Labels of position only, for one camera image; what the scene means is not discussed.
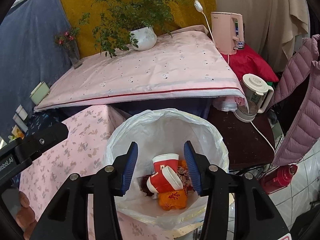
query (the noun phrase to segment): white pitcher lid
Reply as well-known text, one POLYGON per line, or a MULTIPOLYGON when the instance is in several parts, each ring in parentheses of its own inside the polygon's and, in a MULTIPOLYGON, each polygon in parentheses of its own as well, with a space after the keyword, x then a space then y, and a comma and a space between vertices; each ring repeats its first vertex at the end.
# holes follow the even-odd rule
POLYGON ((268 84, 260 77, 253 74, 245 74, 242 77, 243 83, 257 95, 263 96, 269 90, 268 84))

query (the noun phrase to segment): red thermos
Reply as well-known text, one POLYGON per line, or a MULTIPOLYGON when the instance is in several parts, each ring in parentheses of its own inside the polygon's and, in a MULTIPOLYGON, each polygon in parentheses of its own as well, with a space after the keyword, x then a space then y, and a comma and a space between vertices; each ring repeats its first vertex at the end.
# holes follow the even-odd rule
POLYGON ((271 194, 277 190, 287 187, 294 174, 298 170, 297 165, 280 166, 276 170, 264 175, 259 183, 267 194, 271 194))

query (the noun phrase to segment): dark brown seat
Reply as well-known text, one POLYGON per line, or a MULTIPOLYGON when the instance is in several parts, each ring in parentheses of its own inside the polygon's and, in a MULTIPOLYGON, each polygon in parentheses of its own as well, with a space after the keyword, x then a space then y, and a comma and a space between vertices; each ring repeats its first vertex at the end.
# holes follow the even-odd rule
MULTIPOLYGON (((213 106, 207 120, 218 129, 227 146, 229 170, 242 170, 273 161, 274 152, 271 147, 250 123, 241 122, 232 112, 219 111, 213 106)), ((265 113, 257 114, 253 124, 275 147, 272 129, 265 113)))

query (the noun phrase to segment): yellow curtain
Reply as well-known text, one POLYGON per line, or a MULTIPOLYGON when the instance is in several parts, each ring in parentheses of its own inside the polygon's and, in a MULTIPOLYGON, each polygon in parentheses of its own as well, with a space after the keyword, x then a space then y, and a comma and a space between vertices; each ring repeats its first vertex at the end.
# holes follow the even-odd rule
MULTIPOLYGON (((81 26, 80 35, 77 38, 77 44, 80 52, 80 57, 87 57, 98 53, 94 48, 95 39, 92 36, 92 30, 99 25, 99 16, 101 12, 101 4, 93 4, 94 0, 61 0, 64 11, 70 24, 75 27, 78 25, 78 20, 83 12, 90 12, 90 24, 81 26)), ((207 16, 209 25, 211 27, 210 12, 215 11, 215 0, 199 0, 203 6, 204 13, 207 16)), ((178 5, 173 3, 170 5, 172 15, 174 17, 174 24, 170 26, 171 30, 203 24, 206 26, 204 16, 196 11, 193 6, 194 0, 185 0, 184 3, 178 5)))

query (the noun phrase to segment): white power cord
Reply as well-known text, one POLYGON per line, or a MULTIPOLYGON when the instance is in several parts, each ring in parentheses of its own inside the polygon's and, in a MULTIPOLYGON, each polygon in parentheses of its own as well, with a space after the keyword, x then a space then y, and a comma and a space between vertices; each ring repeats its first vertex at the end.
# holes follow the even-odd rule
POLYGON ((203 15, 204 15, 204 18, 205 18, 205 21, 207 22, 207 26, 208 26, 208 29, 209 29, 209 32, 210 32, 210 35, 211 35, 211 38, 212 38, 212 41, 213 41, 213 44, 214 44, 214 39, 213 39, 213 35, 212 35, 212 32, 211 32, 211 28, 209 26, 209 23, 208 23, 208 20, 207 20, 207 17, 205 16, 204 12, 203 12, 203 7, 202 5, 200 4, 199 0, 195 0, 194 4, 193 4, 196 8, 196 10, 198 12, 201 12, 203 15))
POLYGON ((252 124, 252 126, 256 129, 256 131, 266 140, 266 142, 270 145, 271 149, 273 150, 273 153, 276 154, 275 149, 272 147, 271 143, 269 143, 269 141, 267 140, 267 138, 265 138, 265 136, 258 130, 258 128, 255 127, 255 125, 253 124, 253 122, 250 122, 252 124))

